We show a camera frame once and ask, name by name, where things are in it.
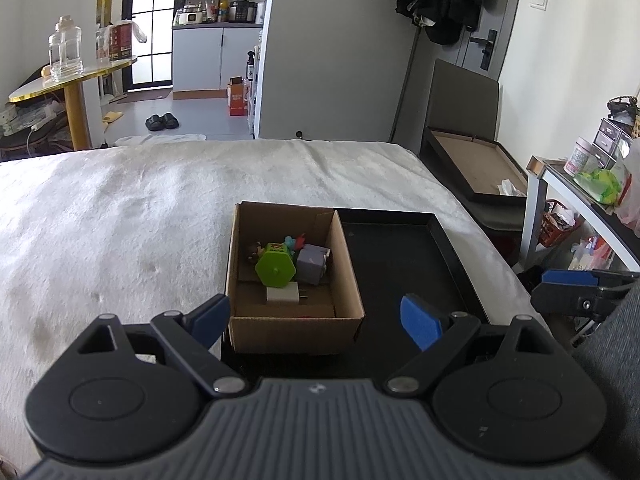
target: open cardboard box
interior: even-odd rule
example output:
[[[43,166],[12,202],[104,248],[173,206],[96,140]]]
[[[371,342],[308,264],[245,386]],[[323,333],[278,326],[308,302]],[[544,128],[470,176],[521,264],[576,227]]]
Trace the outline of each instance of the open cardboard box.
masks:
[[[469,200],[495,205],[526,204],[526,197],[503,196],[498,191],[502,181],[508,179],[517,190],[527,194],[526,174],[499,142],[428,128],[423,139]]]
[[[252,243],[282,243],[305,234],[306,243],[331,249],[318,286],[300,283],[299,305],[267,304],[266,288],[245,252]],[[231,302],[229,335],[240,353],[338,354],[349,347],[364,318],[347,242],[331,208],[242,202],[234,222],[226,273]]]

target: white kitchen cabinet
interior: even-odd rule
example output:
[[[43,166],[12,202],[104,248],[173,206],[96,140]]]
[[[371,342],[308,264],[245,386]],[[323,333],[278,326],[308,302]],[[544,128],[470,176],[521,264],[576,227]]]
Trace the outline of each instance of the white kitchen cabinet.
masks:
[[[222,28],[174,30],[172,71],[174,91],[222,88],[220,85],[222,35]]]
[[[246,77],[247,53],[255,50],[260,28],[225,27],[222,38],[222,72],[220,83],[223,88],[232,77]]]

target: yellow slipper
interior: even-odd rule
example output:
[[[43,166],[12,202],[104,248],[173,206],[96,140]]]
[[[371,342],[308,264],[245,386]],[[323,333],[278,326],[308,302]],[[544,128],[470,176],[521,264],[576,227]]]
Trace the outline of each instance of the yellow slipper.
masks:
[[[108,112],[103,118],[102,121],[111,124],[121,118],[124,114],[122,112]]]

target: kitchen counter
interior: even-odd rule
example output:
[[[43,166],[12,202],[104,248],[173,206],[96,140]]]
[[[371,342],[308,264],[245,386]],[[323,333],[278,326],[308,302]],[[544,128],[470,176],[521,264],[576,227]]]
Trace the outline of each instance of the kitchen counter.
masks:
[[[182,28],[262,28],[263,23],[190,23],[189,25],[174,25],[173,30]]]

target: door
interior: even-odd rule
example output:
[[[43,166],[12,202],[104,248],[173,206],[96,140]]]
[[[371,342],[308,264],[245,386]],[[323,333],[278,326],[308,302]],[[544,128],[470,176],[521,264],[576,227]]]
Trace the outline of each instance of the door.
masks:
[[[222,28],[174,30],[174,92],[222,88],[220,86],[222,30]]]
[[[146,34],[146,43],[133,38],[138,62],[122,71],[125,90],[168,86],[172,83],[172,25],[175,0],[123,0],[122,15]]]
[[[454,45],[431,43],[427,35],[420,31],[390,133],[391,142],[414,153],[420,150],[436,59],[498,80],[517,5],[518,0],[482,0],[478,30],[463,30]]]
[[[482,0],[478,30],[464,31],[456,65],[498,80],[518,0]]]
[[[226,87],[232,77],[245,77],[248,52],[258,44],[260,28],[225,28],[222,38],[220,84]]]

